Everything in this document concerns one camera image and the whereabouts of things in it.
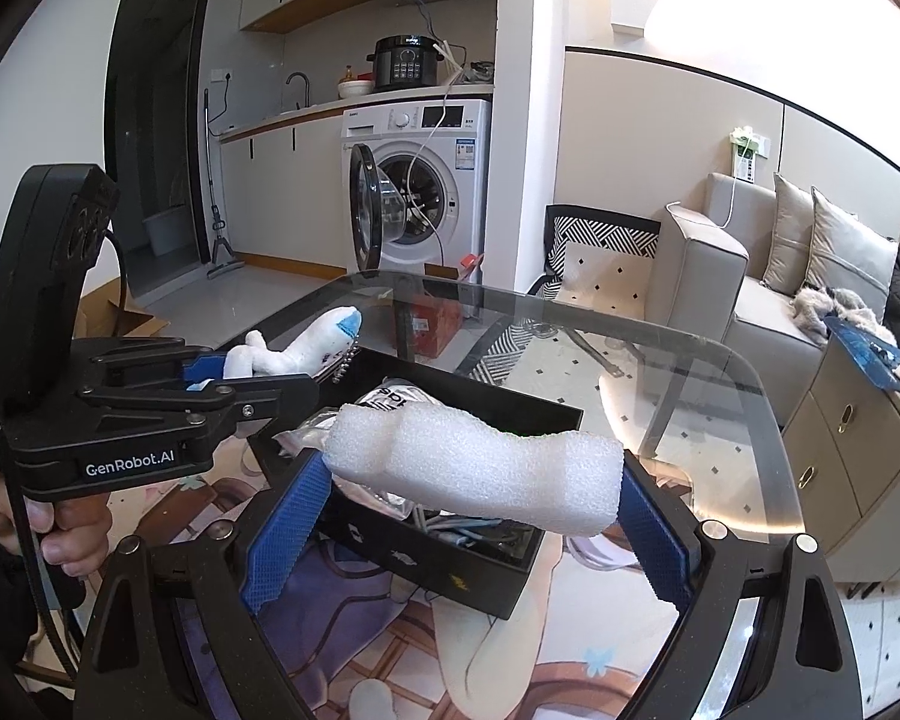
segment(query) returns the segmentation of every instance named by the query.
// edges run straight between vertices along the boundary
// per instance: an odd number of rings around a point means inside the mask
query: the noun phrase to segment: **cabinet handle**
[[[853,406],[851,404],[847,404],[847,408],[844,409],[844,415],[840,417],[840,426],[837,428],[838,433],[847,432],[847,427],[850,426],[850,423],[853,421]]]
[[[803,490],[807,485],[809,485],[817,475],[817,470],[810,466],[806,471],[803,471],[803,474],[800,474],[799,480],[797,480],[797,489]]]

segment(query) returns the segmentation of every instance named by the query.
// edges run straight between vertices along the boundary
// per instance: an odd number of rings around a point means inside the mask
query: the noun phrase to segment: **metal screw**
[[[124,536],[120,539],[120,543],[117,544],[117,552],[121,555],[132,555],[140,549],[140,544],[142,543],[140,536]]]
[[[724,523],[718,522],[716,519],[708,519],[707,522],[703,523],[703,534],[707,538],[712,538],[713,541],[721,541],[722,539],[727,537],[727,534],[730,531],[727,531],[727,527]]]
[[[207,529],[203,532],[206,533],[209,538],[212,538],[213,541],[223,541],[226,538],[230,538],[233,531],[233,523],[230,520],[218,519],[216,522],[211,522],[207,525]]]
[[[808,533],[801,533],[797,536],[797,546],[804,552],[807,552],[808,555],[813,555],[817,550],[818,544],[813,536],[810,536]]]

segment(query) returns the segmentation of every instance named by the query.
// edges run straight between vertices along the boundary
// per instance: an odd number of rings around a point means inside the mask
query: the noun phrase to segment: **drawer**
[[[783,433],[807,533],[829,552],[860,519],[850,477],[810,392]]]
[[[900,414],[835,341],[810,391],[865,514],[900,471]]]

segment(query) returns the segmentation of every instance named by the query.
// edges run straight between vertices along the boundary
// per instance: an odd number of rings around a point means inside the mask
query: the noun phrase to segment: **white bowl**
[[[373,81],[341,81],[337,84],[337,93],[341,100],[359,98],[373,91]]]

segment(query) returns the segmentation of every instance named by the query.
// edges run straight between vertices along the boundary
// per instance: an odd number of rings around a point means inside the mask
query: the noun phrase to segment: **washing machine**
[[[355,108],[341,135],[353,269],[462,271],[461,261],[484,252],[487,100]],[[479,268],[469,280],[479,282]]]

